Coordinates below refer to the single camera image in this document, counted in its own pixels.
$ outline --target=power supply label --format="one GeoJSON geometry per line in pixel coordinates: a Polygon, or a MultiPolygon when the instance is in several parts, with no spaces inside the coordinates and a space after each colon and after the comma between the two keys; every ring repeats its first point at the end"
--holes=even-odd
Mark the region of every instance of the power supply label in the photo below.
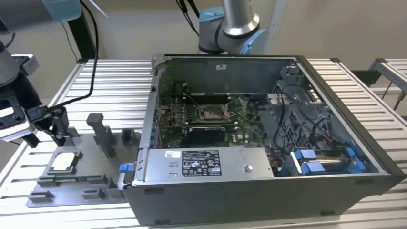
{"type": "Polygon", "coordinates": [[[218,150],[183,151],[183,175],[220,176],[220,157],[218,150]]]}

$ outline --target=black cable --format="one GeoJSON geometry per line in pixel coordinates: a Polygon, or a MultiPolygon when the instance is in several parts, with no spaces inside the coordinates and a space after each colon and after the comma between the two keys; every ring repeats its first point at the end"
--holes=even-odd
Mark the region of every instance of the black cable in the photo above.
{"type": "Polygon", "coordinates": [[[13,142],[13,141],[9,141],[9,143],[13,143],[15,145],[19,145],[19,146],[21,145],[20,143],[16,143],[16,142],[13,142]]]}
{"type": "Polygon", "coordinates": [[[391,87],[391,85],[392,85],[392,82],[390,82],[390,84],[388,84],[388,86],[387,86],[387,88],[386,88],[384,94],[383,94],[383,96],[382,96],[382,100],[384,99],[384,96],[386,96],[386,94],[387,94],[387,92],[388,92],[388,88],[391,87]]]}
{"type": "Polygon", "coordinates": [[[11,40],[8,41],[8,43],[7,43],[7,45],[5,45],[5,48],[8,48],[8,47],[12,45],[13,40],[15,40],[15,33],[12,34],[12,38],[11,38],[11,40]]]}
{"type": "Polygon", "coordinates": [[[71,40],[69,40],[69,35],[68,35],[68,30],[67,30],[65,25],[64,25],[63,23],[61,23],[61,25],[63,25],[63,28],[64,28],[64,31],[65,31],[65,35],[67,35],[67,40],[68,40],[69,48],[71,48],[71,50],[72,50],[72,53],[73,53],[73,56],[75,56],[75,59],[76,59],[76,62],[77,62],[77,55],[76,55],[76,53],[75,53],[75,51],[73,51],[73,48],[72,48],[72,44],[71,44],[71,40]]]}
{"type": "Polygon", "coordinates": [[[282,97],[282,112],[280,112],[280,119],[279,119],[279,123],[278,123],[278,128],[276,128],[276,130],[274,132],[274,136],[272,136],[272,143],[274,143],[274,146],[286,154],[284,147],[278,146],[278,143],[276,143],[276,138],[278,138],[278,134],[279,134],[280,129],[282,129],[283,120],[284,120],[284,113],[286,113],[286,103],[284,103],[284,98],[283,98],[282,93],[280,93],[280,97],[282,97]]]}
{"type": "Polygon", "coordinates": [[[89,16],[91,16],[91,19],[92,19],[92,23],[93,23],[93,27],[95,27],[95,60],[93,60],[93,70],[92,70],[92,78],[91,78],[91,88],[89,88],[89,93],[84,96],[80,96],[75,99],[71,99],[52,107],[48,108],[48,111],[52,111],[63,106],[65,106],[67,104],[71,104],[73,102],[77,102],[83,99],[87,99],[91,97],[92,93],[93,93],[93,86],[95,86],[95,76],[96,76],[96,66],[97,66],[97,60],[99,60],[99,30],[97,30],[97,24],[96,24],[96,19],[95,19],[95,16],[89,10],[89,8],[87,7],[87,5],[83,3],[81,1],[81,6],[83,8],[88,11],[89,13],[89,16]]]}
{"type": "Polygon", "coordinates": [[[316,144],[316,141],[315,141],[315,134],[316,134],[316,127],[318,125],[326,120],[326,118],[322,118],[316,123],[315,125],[312,126],[312,131],[311,131],[311,135],[310,135],[310,141],[312,142],[314,146],[316,149],[319,149],[319,146],[316,144]]]}
{"type": "Polygon", "coordinates": [[[195,5],[193,0],[187,0],[187,2],[188,2],[189,5],[191,5],[191,8],[192,8],[192,10],[193,10],[193,13],[195,13],[196,17],[199,18],[200,14],[199,14],[199,10],[197,10],[197,7],[196,7],[196,5],[195,5]]]}
{"type": "Polygon", "coordinates": [[[400,104],[400,100],[398,100],[398,101],[395,102],[394,110],[396,110],[396,108],[399,107],[399,104],[400,104]]]}
{"type": "Polygon", "coordinates": [[[185,5],[184,1],[183,0],[176,0],[176,4],[177,4],[177,7],[179,7],[179,9],[180,9],[180,11],[181,11],[181,13],[184,15],[187,23],[191,26],[191,29],[193,30],[193,32],[199,36],[199,33],[197,33],[196,29],[195,29],[195,26],[192,24],[192,21],[191,21],[189,15],[188,15],[188,9],[187,9],[187,5],[185,5]]]}

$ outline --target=blue latch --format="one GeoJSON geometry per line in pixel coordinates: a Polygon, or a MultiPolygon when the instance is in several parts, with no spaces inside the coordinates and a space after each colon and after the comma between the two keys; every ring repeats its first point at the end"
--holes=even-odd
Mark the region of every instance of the blue latch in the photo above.
{"type": "Polygon", "coordinates": [[[316,160],[318,158],[312,149],[298,149],[294,154],[298,160],[316,160]]]}
{"type": "Polygon", "coordinates": [[[133,170],[133,165],[132,164],[121,164],[119,167],[119,172],[120,173],[128,173],[133,170]]]}
{"type": "Polygon", "coordinates": [[[300,169],[303,170],[304,175],[311,175],[312,173],[322,173],[326,171],[320,162],[307,162],[302,164],[300,169]]]}

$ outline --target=wire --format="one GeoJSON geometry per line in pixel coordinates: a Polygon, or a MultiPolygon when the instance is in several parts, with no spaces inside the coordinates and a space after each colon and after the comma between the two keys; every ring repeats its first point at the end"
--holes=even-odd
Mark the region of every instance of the wire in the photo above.
{"type": "Polygon", "coordinates": [[[13,143],[15,145],[19,145],[19,146],[21,145],[20,143],[16,143],[16,142],[13,142],[13,141],[9,141],[9,143],[13,143]]]}
{"type": "Polygon", "coordinates": [[[280,119],[279,119],[279,123],[278,123],[278,128],[274,132],[274,136],[272,136],[272,143],[274,146],[286,154],[286,150],[284,147],[280,147],[276,143],[276,138],[278,138],[278,134],[280,132],[282,129],[282,125],[283,125],[283,119],[284,119],[284,113],[286,113],[286,103],[284,103],[284,98],[283,98],[283,94],[280,93],[280,97],[282,97],[282,111],[280,111],[280,119]]]}
{"type": "Polygon", "coordinates": [[[400,104],[400,100],[398,100],[398,101],[395,102],[394,110],[396,110],[396,108],[399,107],[399,104],[400,104]]]}
{"type": "Polygon", "coordinates": [[[310,141],[312,142],[314,146],[316,149],[319,149],[319,146],[316,144],[316,141],[315,141],[315,132],[316,132],[316,127],[318,125],[326,120],[326,118],[323,117],[316,123],[315,125],[312,126],[312,131],[311,131],[311,135],[310,135],[310,141]]]}
{"type": "Polygon", "coordinates": [[[388,89],[390,89],[391,85],[392,85],[392,82],[390,82],[390,84],[388,84],[388,86],[387,86],[387,88],[386,88],[384,94],[383,94],[383,96],[382,96],[382,100],[384,99],[384,96],[386,96],[386,94],[387,94],[387,92],[388,92],[388,89]]]}
{"type": "Polygon", "coordinates": [[[193,30],[193,32],[199,36],[199,33],[195,29],[195,26],[192,24],[192,21],[191,21],[189,15],[188,15],[188,9],[187,9],[187,5],[185,5],[184,1],[183,0],[176,0],[176,4],[177,4],[177,7],[179,7],[180,11],[183,12],[184,18],[187,20],[188,25],[191,26],[191,29],[193,30]]]}
{"type": "Polygon", "coordinates": [[[197,7],[196,7],[196,5],[195,5],[193,0],[187,0],[187,2],[188,2],[189,5],[191,5],[191,8],[192,8],[192,10],[193,10],[193,13],[195,13],[196,17],[199,18],[199,16],[200,16],[200,14],[199,14],[199,9],[197,9],[197,7]]]}
{"type": "Polygon", "coordinates": [[[72,51],[72,53],[73,53],[73,56],[75,56],[75,59],[76,59],[76,62],[77,62],[77,55],[76,55],[76,53],[75,53],[75,51],[73,51],[73,48],[72,48],[72,44],[71,44],[71,40],[69,40],[69,36],[68,36],[68,30],[67,30],[65,25],[64,25],[63,23],[61,23],[61,25],[63,25],[63,28],[64,28],[64,31],[65,31],[65,35],[67,35],[67,40],[68,40],[69,48],[71,48],[71,51],[72,51]]]}
{"type": "Polygon", "coordinates": [[[81,6],[83,6],[83,8],[84,8],[84,9],[88,11],[88,13],[89,13],[89,16],[91,16],[91,19],[92,19],[92,23],[93,23],[93,27],[95,27],[95,46],[96,46],[96,48],[95,48],[95,60],[93,60],[93,70],[92,70],[92,78],[91,78],[89,93],[88,93],[87,95],[84,95],[84,96],[80,96],[80,97],[77,97],[77,98],[75,98],[75,99],[71,99],[71,100],[68,100],[68,101],[64,101],[63,103],[60,103],[60,104],[57,104],[57,105],[49,107],[49,108],[48,108],[48,111],[52,111],[52,110],[55,110],[55,109],[57,109],[57,108],[65,106],[67,104],[71,104],[71,103],[73,103],[73,102],[77,102],[77,101],[80,101],[80,100],[83,100],[83,99],[89,98],[91,95],[92,95],[92,93],[93,93],[95,76],[96,76],[96,66],[97,66],[97,60],[99,60],[99,30],[97,30],[97,24],[96,24],[95,16],[93,16],[93,14],[92,14],[92,12],[91,12],[88,6],[83,3],[83,1],[81,1],[81,6]]]}
{"type": "Polygon", "coordinates": [[[11,38],[11,40],[8,41],[8,43],[7,43],[7,45],[5,45],[5,48],[8,48],[8,47],[12,45],[13,40],[15,40],[15,33],[12,34],[12,38],[11,38]]]}

